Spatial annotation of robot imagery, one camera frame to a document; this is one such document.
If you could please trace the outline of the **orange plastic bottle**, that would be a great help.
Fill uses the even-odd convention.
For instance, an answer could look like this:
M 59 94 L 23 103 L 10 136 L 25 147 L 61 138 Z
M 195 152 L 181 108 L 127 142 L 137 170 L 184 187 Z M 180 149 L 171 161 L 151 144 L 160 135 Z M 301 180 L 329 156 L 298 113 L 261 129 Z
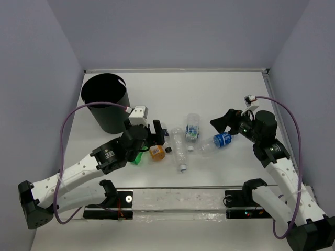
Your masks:
M 171 147 L 163 147 L 160 145 L 155 145 L 149 148 L 149 153 L 153 161 L 158 162 L 165 158 L 167 153 L 171 153 Z

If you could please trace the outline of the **blue label plastic bottle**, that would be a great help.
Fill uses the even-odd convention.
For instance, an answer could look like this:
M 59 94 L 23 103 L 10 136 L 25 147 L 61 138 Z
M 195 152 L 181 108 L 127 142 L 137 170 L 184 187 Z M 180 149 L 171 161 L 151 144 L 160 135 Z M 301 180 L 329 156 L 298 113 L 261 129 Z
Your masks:
M 210 157 L 231 144 L 234 138 L 235 136 L 228 132 L 211 136 L 199 143 L 198 153 L 202 157 Z

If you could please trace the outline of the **clear long plastic bottle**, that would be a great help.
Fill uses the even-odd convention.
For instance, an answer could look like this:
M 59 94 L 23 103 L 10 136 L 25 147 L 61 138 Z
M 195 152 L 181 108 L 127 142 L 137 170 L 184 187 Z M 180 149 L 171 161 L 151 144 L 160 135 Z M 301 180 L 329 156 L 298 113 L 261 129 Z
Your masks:
M 171 130 L 172 149 L 175 162 L 179 170 L 183 173 L 187 170 L 188 155 L 185 143 L 185 135 L 181 128 L 176 127 Z

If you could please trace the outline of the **green plastic bottle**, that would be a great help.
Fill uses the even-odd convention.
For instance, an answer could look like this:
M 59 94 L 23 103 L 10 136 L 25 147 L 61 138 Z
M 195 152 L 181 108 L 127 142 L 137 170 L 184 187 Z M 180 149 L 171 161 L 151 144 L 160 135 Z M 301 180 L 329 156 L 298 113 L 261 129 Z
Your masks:
M 142 160 L 142 156 L 143 156 L 144 152 L 139 152 L 139 154 L 137 155 L 137 157 L 135 158 L 135 160 L 133 162 L 131 162 L 131 164 L 134 165 L 139 165 L 141 160 Z

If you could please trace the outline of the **green white label bottle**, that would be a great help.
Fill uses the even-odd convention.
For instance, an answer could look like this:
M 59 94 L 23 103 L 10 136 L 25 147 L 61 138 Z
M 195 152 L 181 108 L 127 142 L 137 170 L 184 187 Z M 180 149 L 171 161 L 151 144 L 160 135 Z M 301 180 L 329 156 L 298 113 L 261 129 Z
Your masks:
M 186 129 L 185 129 L 185 140 L 187 145 L 187 150 L 189 152 L 195 151 L 196 145 L 199 140 L 199 128 L 200 116 L 197 113 L 189 113 L 186 119 Z

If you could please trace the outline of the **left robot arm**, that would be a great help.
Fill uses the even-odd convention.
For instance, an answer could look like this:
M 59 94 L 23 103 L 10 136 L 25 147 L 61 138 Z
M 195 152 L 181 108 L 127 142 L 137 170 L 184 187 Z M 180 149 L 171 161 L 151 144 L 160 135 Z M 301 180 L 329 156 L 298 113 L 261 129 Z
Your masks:
M 126 120 L 120 137 L 94 149 L 73 166 L 41 181 L 21 182 L 19 201 L 27 227 L 37 229 L 61 212 L 86 205 L 108 208 L 116 203 L 118 193 L 111 180 L 103 179 L 97 186 L 87 186 L 86 182 L 125 167 L 144 147 L 163 145 L 165 134 L 160 121 L 154 120 L 153 125 L 155 132 L 151 133 L 148 125 L 132 125 Z

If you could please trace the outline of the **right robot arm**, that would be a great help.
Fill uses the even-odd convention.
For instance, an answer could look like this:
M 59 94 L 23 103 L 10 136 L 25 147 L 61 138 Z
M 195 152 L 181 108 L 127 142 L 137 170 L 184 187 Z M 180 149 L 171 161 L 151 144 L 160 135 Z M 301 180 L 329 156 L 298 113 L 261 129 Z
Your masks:
M 269 111 L 260 110 L 251 119 L 241 110 L 228 112 L 210 124 L 223 133 L 230 127 L 232 135 L 241 134 L 253 142 L 253 151 L 263 168 L 272 176 L 283 195 L 274 194 L 261 179 L 244 183 L 241 199 L 247 205 L 260 205 L 274 220 L 287 229 L 284 238 L 292 250 L 320 250 L 334 243 L 334 217 L 326 215 L 315 199 L 299 182 L 291 157 L 276 138 L 277 121 Z

